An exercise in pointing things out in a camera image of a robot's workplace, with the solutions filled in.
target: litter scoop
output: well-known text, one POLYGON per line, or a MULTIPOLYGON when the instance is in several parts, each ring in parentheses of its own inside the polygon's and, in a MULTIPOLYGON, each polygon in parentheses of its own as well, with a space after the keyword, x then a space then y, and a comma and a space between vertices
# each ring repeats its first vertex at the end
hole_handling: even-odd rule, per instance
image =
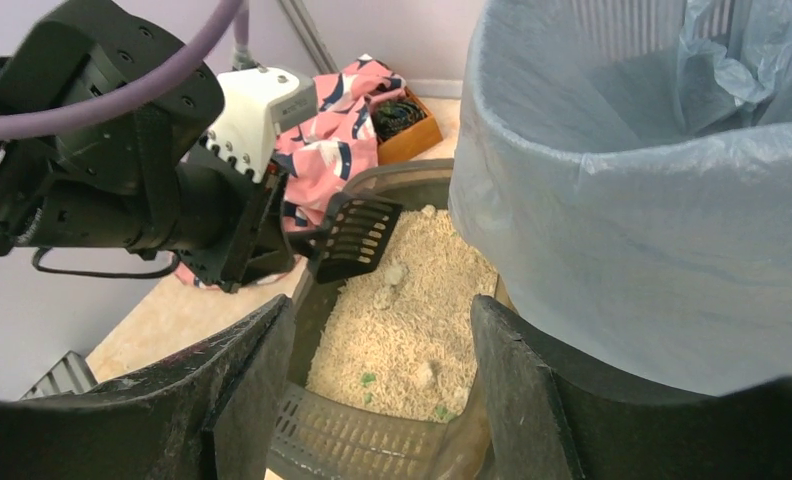
POLYGON ((317 283, 374 272, 402 214, 403 206, 369 192, 338 192, 315 230, 288 232, 290 245, 308 258, 317 283))

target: white wall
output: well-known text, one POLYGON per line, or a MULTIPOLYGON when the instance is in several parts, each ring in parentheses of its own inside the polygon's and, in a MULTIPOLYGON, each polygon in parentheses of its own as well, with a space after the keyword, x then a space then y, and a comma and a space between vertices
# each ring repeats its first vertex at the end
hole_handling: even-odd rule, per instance
POLYGON ((485 0, 305 0, 338 68, 363 53, 421 95, 459 97, 467 47, 485 0))
MULTIPOLYGON (((57 0, 0 0, 0 55, 10 54, 37 18, 57 0)), ((188 41, 216 5, 205 0, 118 0, 188 41)), ((252 2, 251 40, 257 58, 302 73, 316 68, 276 2, 252 2)), ((209 57, 214 71, 226 69, 231 38, 209 57)), ((0 258, 0 398, 25 393, 67 350, 89 351, 149 292, 148 281, 93 280, 35 272, 30 251, 0 258)), ((53 253, 57 266, 123 271, 154 269, 124 252, 53 253)))

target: litter box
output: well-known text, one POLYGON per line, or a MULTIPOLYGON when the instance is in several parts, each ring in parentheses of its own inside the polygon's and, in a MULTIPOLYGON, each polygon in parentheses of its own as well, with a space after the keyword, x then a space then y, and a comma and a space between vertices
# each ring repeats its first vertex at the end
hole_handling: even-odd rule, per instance
MULTIPOLYGON (((371 190, 404 204, 446 209, 454 161, 426 160, 378 167, 359 174, 348 192, 371 190)), ((490 475, 490 428, 481 382, 473 381, 464 412, 448 424, 379 415, 305 390, 308 371, 345 281, 317 284, 302 277, 293 301, 296 339, 287 385, 268 457, 285 480, 473 479, 490 475)), ((496 298, 510 304, 497 280, 496 298)))

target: crumpled plastic bag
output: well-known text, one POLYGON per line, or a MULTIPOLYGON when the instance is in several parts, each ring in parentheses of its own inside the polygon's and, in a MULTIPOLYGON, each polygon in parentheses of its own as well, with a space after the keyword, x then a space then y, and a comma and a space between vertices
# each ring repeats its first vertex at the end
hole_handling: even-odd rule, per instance
POLYGON ((792 0, 490 0, 450 210, 520 315, 719 395, 792 375, 792 0))

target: dark plastic bag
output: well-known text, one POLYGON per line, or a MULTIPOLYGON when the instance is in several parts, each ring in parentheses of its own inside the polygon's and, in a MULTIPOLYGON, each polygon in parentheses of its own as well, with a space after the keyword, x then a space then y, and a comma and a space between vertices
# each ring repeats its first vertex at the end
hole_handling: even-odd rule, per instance
POLYGON ((792 374, 792 0, 490 0, 450 208, 520 314, 723 394, 792 374))

